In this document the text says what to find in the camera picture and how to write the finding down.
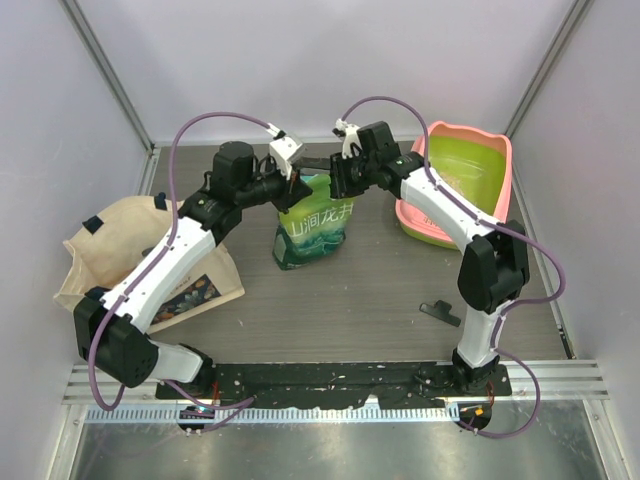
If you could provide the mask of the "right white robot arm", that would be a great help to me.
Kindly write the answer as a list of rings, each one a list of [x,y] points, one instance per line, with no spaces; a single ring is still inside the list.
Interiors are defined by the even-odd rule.
[[[467,310],[445,385],[477,393],[498,365],[507,310],[530,279],[522,226],[498,222],[447,184],[430,164],[428,143],[403,154],[383,121],[359,127],[339,119],[333,132],[342,149],[330,157],[332,198],[356,197],[377,186],[425,214],[461,252],[457,286]]]

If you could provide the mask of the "green cat litter bag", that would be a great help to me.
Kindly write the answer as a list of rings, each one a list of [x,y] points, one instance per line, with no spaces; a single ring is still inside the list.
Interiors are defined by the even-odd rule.
[[[315,174],[302,179],[312,194],[278,214],[272,257],[283,270],[293,270],[333,254],[346,240],[354,199],[332,199],[330,176]]]

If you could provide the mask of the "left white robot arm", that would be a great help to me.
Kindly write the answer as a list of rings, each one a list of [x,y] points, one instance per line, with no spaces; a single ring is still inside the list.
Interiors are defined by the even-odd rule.
[[[224,143],[203,185],[145,259],[112,289],[86,292],[74,308],[80,356],[128,388],[169,379],[190,398],[205,397],[213,375],[203,368],[203,355],[155,343],[147,331],[170,291],[241,222],[245,209],[270,203],[285,212],[311,195],[296,165],[303,151],[289,136],[272,141],[263,159],[245,142]]]

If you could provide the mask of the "black bag clip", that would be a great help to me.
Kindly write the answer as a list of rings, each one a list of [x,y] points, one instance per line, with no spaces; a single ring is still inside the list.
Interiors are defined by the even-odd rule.
[[[419,306],[420,312],[438,319],[450,326],[458,328],[462,321],[459,317],[451,313],[451,309],[452,305],[443,300],[437,300],[433,304],[422,303]]]

